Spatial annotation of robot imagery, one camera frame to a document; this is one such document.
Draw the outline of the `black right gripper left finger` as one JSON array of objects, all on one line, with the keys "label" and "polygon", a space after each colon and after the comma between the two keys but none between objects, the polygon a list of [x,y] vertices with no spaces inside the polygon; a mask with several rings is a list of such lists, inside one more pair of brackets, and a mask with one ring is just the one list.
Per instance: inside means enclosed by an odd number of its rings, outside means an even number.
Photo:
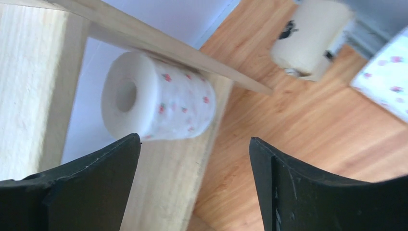
[{"label": "black right gripper left finger", "polygon": [[1,230],[119,230],[140,149],[133,133],[58,167],[1,181]]}]

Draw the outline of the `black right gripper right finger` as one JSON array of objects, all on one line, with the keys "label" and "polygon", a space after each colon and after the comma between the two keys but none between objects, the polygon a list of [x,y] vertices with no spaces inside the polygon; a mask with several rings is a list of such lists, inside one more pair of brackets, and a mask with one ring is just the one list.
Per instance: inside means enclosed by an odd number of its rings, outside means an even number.
[{"label": "black right gripper right finger", "polygon": [[253,137],[249,156],[267,231],[405,231],[408,178],[342,177]]}]

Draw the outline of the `white floral paper roll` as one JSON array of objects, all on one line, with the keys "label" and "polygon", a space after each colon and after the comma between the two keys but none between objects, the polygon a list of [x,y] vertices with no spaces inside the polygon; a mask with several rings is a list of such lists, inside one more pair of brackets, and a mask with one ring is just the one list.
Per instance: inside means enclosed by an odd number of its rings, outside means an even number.
[{"label": "white floral paper roll", "polygon": [[405,123],[408,122],[408,28],[380,49],[350,86]]},{"label": "white floral paper roll", "polygon": [[194,138],[209,127],[216,107],[203,75],[142,52],[113,61],[101,96],[103,123],[116,139],[131,133],[143,141]]}]

